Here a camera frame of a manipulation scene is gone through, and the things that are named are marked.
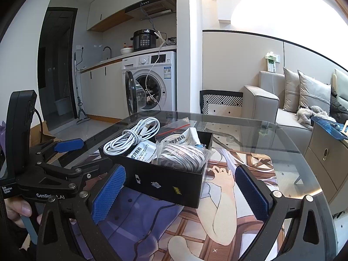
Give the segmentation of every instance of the black box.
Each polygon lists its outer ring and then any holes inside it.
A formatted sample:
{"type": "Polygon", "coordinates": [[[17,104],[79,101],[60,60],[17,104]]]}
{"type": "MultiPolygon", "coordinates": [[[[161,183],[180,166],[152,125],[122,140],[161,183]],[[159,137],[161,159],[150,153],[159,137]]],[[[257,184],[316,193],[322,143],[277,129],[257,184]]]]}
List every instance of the black box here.
{"type": "MultiPolygon", "coordinates": [[[[197,131],[197,134],[200,142],[206,144],[206,148],[210,149],[213,144],[213,134],[203,131],[197,131]]],[[[104,145],[99,147],[99,152],[102,158],[108,157],[114,164],[125,167],[126,181],[124,186],[161,200],[198,208],[203,181],[206,178],[207,164],[203,166],[200,173],[193,173],[126,157],[135,146],[117,156],[104,154],[104,145]]]]}

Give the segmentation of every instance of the faucet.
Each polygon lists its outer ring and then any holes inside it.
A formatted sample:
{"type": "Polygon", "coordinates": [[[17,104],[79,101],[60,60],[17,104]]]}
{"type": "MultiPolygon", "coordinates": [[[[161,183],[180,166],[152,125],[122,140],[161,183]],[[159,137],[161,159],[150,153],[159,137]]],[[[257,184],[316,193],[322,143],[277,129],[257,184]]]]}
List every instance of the faucet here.
{"type": "Polygon", "coordinates": [[[105,46],[105,47],[104,47],[104,49],[103,49],[103,51],[105,50],[105,48],[109,48],[109,49],[110,49],[110,59],[111,59],[111,57],[112,57],[112,51],[111,51],[111,48],[110,48],[109,46],[105,46]]]}

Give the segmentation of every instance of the illustrated hand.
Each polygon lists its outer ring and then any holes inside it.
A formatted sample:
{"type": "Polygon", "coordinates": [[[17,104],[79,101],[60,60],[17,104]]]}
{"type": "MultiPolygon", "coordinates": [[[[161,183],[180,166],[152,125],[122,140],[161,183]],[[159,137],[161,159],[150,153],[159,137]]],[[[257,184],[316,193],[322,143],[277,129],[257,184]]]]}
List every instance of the illustrated hand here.
{"type": "MultiPolygon", "coordinates": [[[[30,217],[32,214],[31,207],[22,197],[12,197],[5,199],[7,217],[12,220],[17,226],[25,228],[20,216],[30,217]]],[[[40,224],[42,215],[37,217],[40,224]]]]}
{"type": "Polygon", "coordinates": [[[210,182],[220,186],[222,190],[231,190],[233,188],[234,178],[231,170],[228,170],[227,172],[225,168],[219,168],[217,166],[213,166],[213,168],[209,168],[209,170],[213,171],[215,174],[214,179],[212,179],[210,182]]]}

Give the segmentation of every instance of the range hood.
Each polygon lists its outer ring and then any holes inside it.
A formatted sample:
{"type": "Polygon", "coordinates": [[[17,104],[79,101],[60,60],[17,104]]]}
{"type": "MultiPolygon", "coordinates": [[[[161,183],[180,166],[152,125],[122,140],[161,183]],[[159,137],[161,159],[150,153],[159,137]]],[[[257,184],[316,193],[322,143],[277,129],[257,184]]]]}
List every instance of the range hood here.
{"type": "Polygon", "coordinates": [[[176,11],[176,0],[143,0],[125,9],[125,14],[136,19],[149,19],[176,11]]]}

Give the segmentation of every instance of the purple plastic bag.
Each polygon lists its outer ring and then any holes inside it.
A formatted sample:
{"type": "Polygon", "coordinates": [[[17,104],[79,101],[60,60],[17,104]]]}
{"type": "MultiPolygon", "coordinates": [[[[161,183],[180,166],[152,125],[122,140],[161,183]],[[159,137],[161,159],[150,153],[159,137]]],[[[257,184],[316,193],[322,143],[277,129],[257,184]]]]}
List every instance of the purple plastic bag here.
{"type": "Polygon", "coordinates": [[[5,152],[5,130],[6,130],[6,123],[2,121],[2,125],[0,126],[0,149],[3,150],[3,153],[6,156],[5,152]]]}

